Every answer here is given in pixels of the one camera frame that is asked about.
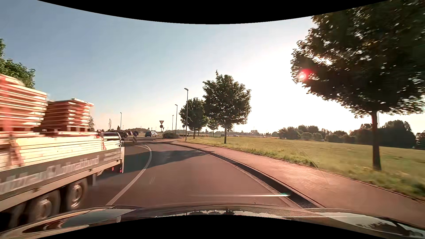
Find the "car hood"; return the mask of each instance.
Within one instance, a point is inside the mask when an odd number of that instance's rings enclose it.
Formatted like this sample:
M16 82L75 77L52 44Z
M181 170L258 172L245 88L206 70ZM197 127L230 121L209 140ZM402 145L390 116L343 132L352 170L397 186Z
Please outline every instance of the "car hood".
M310 222L384 238L425 238L425 230L390 218L368 216L344 209L294 209L257 204L168 205L155 208L104 206L63 213L3 233L0 239L42 238L68 231L164 216L242 215Z

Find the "grass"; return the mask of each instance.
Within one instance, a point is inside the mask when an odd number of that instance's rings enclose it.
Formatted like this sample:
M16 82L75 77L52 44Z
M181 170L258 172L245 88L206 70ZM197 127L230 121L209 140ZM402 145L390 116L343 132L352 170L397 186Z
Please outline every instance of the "grass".
M372 146L275 138L196 137L188 142L281 159L425 200L425 151L380 147L382 171L372 169Z

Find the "street lamp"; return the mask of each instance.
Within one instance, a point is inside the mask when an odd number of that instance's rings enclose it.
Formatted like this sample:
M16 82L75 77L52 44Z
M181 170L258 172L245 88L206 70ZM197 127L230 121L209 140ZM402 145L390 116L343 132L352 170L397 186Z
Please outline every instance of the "street lamp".
M176 105L176 134L177 134L177 105Z
M187 91L187 98L186 98L186 138L184 139L187 141L187 114L189 113L188 103L189 103L189 90L187 88L184 88Z

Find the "curved road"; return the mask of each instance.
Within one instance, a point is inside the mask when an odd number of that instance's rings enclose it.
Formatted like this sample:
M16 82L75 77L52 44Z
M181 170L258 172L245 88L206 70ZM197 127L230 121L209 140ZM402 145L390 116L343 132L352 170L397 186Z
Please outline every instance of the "curved road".
M103 173L80 208L133 205L144 208L204 203L252 203L296 207L238 167L189 148L142 139L125 148L123 174Z

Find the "tree trunk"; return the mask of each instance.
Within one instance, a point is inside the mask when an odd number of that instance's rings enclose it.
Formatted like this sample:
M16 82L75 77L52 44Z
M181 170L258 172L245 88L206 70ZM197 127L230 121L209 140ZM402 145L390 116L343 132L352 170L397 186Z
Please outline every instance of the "tree trunk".
M227 144L227 128L224 128L224 143Z
M381 171L381 158L379 155L379 137L378 137L378 112L372 111L372 145L373 145L373 169Z

